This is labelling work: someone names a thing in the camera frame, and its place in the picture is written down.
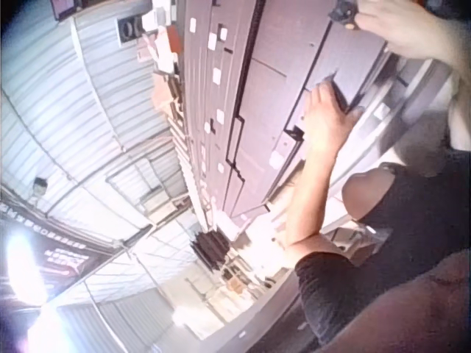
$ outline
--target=sleeve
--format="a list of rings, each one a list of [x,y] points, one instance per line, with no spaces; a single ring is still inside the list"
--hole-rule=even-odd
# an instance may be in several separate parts
[[[325,345],[366,306],[360,269],[339,254],[315,253],[301,259],[294,270],[306,319]]]

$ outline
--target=banner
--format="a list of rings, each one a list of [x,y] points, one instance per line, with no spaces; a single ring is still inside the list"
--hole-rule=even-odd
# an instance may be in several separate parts
[[[62,293],[118,251],[112,246],[101,246],[83,240],[72,232],[55,227],[2,193],[0,201],[2,257],[0,261],[3,263],[0,273],[0,295],[3,300],[10,303],[15,302],[16,298],[13,289],[9,286],[7,245],[15,236],[27,239],[35,264],[43,277],[48,300]]]

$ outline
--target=black t-shirt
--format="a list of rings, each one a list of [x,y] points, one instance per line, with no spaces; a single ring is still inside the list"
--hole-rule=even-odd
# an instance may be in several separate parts
[[[296,265],[306,318],[324,345],[388,289],[470,247],[470,154],[453,152],[441,174],[424,178],[388,164],[396,177],[361,223],[392,229],[381,250],[356,268],[338,254]]]

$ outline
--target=hand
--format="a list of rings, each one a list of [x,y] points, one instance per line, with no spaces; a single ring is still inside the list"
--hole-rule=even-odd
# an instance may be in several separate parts
[[[395,54],[446,62],[455,40],[451,22],[442,20],[411,0],[358,0],[357,25],[389,42]]]
[[[363,110],[345,115],[337,103],[332,83],[324,81],[306,97],[305,124],[310,148],[336,156],[347,141]]]

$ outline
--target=metal ceiling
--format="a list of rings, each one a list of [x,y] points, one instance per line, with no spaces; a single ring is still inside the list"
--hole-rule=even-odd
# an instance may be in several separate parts
[[[57,23],[49,0],[30,1],[3,33],[2,185],[51,222],[103,243],[131,238],[179,209],[188,193],[166,115],[152,106],[151,63],[120,46],[116,19],[149,0],[106,1]],[[35,200],[35,177],[47,179]],[[200,231],[188,210],[87,279],[97,301],[152,288],[195,260]],[[84,285],[57,298],[89,302]]]
[[[155,288],[177,275],[196,261],[190,239],[199,231],[201,227],[194,213],[185,211],[141,240],[130,252],[131,256],[123,253],[88,277],[86,284],[93,299],[109,302],[131,296]],[[53,304],[63,306],[90,302],[90,295],[82,283],[57,297]]]

